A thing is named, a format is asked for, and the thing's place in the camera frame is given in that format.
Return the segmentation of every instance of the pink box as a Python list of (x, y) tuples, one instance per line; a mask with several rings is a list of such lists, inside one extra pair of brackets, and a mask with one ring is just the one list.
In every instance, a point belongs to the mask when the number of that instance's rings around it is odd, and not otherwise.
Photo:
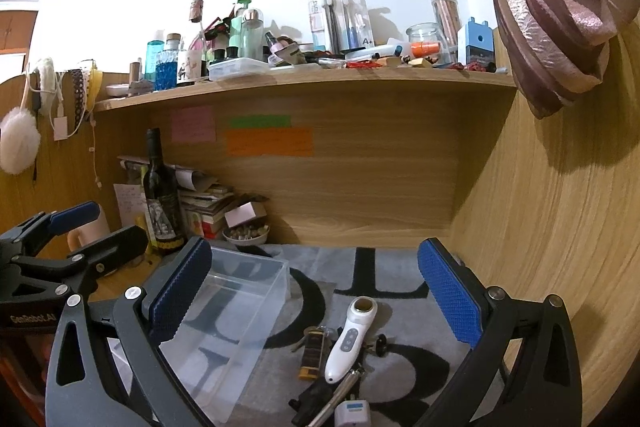
[(238, 208), (226, 212), (225, 219), (229, 228), (232, 229), (256, 217), (264, 217), (266, 215), (267, 211), (264, 209), (264, 205), (252, 201), (251, 203), (245, 203), (238, 206)]

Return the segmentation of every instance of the wooden shelf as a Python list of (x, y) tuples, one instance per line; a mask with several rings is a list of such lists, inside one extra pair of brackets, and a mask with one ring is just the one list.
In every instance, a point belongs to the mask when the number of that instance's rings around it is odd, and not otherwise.
[(426, 68), (377, 68), (375, 70), (310, 70), (299, 73), (286, 70), (270, 74), (235, 76), (194, 86), (177, 87), (131, 98), (112, 98), (95, 104), (95, 112), (132, 107), (147, 103), (189, 98), (201, 94), (223, 92), (252, 87), (290, 86), (294, 84), (320, 84), (323, 82), (356, 82), (388, 80), (397, 82), (428, 82), (435, 90), (514, 89), (513, 77), (508, 74), (477, 73), (473, 71), (439, 70)]

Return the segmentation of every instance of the green sticky note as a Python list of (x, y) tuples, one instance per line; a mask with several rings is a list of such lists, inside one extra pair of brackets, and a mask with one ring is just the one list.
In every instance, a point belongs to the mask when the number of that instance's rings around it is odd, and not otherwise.
[(291, 127), (288, 114), (248, 114), (236, 116), (229, 122), (231, 129), (266, 129), (269, 127)]

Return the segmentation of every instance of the mint green bottle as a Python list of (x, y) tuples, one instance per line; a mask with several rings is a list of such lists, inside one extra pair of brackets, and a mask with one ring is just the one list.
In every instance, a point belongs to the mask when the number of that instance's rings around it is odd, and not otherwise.
[(231, 31), (229, 32), (229, 45), (240, 49), (242, 44), (242, 15), (249, 7), (251, 0), (238, 0), (238, 4), (242, 6), (236, 8), (236, 16), (231, 19)]

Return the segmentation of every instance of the blue bottle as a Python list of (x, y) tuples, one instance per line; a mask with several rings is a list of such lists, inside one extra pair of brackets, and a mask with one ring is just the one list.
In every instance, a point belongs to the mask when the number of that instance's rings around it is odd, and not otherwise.
[(164, 30), (157, 30), (154, 37), (146, 44), (145, 80), (156, 81), (156, 60), (158, 53), (164, 49)]
[(156, 55), (156, 91), (173, 89), (177, 86), (178, 47), (180, 47), (180, 33), (169, 33), (166, 36), (164, 50)]

